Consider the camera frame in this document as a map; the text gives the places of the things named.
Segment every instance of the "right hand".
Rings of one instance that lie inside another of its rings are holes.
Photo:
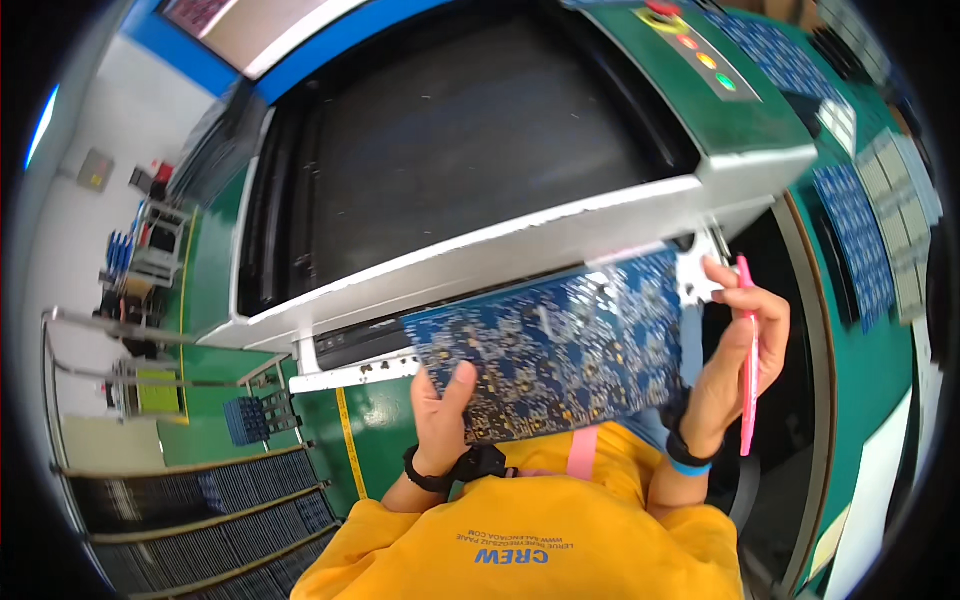
[[[476,383],[476,367],[463,361],[453,372],[444,399],[440,399],[426,369],[420,367],[410,386],[410,403],[420,440],[413,464],[420,475],[443,477],[469,450],[464,442],[464,411]]]
[[[739,288],[736,272],[712,260],[704,260],[704,273],[724,286],[725,289],[713,293],[713,299],[732,309],[733,322],[704,365],[680,423],[681,436],[691,454],[701,458],[716,453],[727,428],[743,414],[743,364],[754,336],[753,326],[743,317],[743,311],[756,313],[759,329],[758,396],[783,371],[790,337],[790,304],[786,300],[762,288]]]

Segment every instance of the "machine opening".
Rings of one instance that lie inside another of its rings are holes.
[[[247,211],[239,312],[480,228],[692,173],[697,150],[658,92],[585,17],[555,5],[452,3],[282,97]]]

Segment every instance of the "red emergency stop button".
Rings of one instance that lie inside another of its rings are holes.
[[[664,0],[647,0],[647,8],[664,18],[674,18],[684,13],[676,4]]]

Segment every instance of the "control panel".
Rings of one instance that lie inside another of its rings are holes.
[[[634,14],[686,60],[724,102],[762,102],[754,89],[703,36],[682,18],[672,2],[648,0]]]

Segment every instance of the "pink highlighter pen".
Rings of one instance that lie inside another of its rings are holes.
[[[740,272],[739,286],[754,287],[750,277],[750,267],[747,258],[740,254],[736,258],[736,269]],[[754,439],[754,421],[756,419],[756,390],[759,380],[759,339],[756,330],[756,313],[752,310],[743,311],[743,316],[750,319],[754,325],[754,340],[750,344],[750,354],[743,365],[743,421],[740,427],[740,456],[750,455],[750,442]]]

